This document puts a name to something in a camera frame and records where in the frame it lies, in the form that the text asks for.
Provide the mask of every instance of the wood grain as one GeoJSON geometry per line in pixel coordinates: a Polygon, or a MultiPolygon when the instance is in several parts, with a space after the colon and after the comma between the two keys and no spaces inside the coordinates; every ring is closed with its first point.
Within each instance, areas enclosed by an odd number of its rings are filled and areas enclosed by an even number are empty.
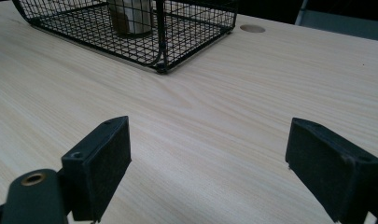
{"type": "Polygon", "coordinates": [[[0,203],[14,178],[60,169],[124,115],[133,162],[103,223],[332,223],[287,168],[290,122],[321,123],[378,157],[378,42],[238,16],[231,35],[159,76],[0,3],[0,203]]]}

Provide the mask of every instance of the metal canister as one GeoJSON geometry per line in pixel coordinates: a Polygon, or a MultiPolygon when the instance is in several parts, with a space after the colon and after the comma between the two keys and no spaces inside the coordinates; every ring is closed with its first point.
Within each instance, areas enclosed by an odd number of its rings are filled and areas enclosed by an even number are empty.
{"type": "Polygon", "coordinates": [[[113,29],[120,35],[140,37],[151,34],[151,0],[107,0],[113,29]]]}

